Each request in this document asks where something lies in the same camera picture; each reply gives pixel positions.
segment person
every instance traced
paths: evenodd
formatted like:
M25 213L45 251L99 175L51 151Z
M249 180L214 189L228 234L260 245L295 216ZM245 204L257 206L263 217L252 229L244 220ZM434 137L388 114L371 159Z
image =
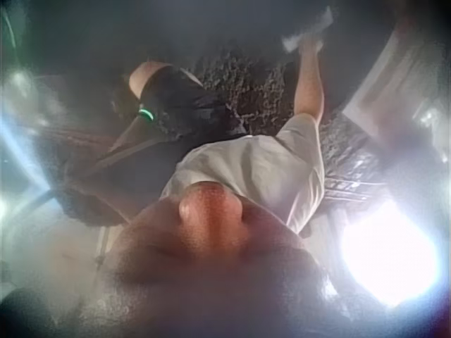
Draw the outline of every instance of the person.
M169 126L162 111L182 129L203 128L203 144L143 210L136 196L77 182L129 224L68 320L72 337L336 337L347 329L298 236L324 180L318 42L300 51L294 116L275 137L242 136L226 105L184 70L150 61L133 72L130 88L147 111Z

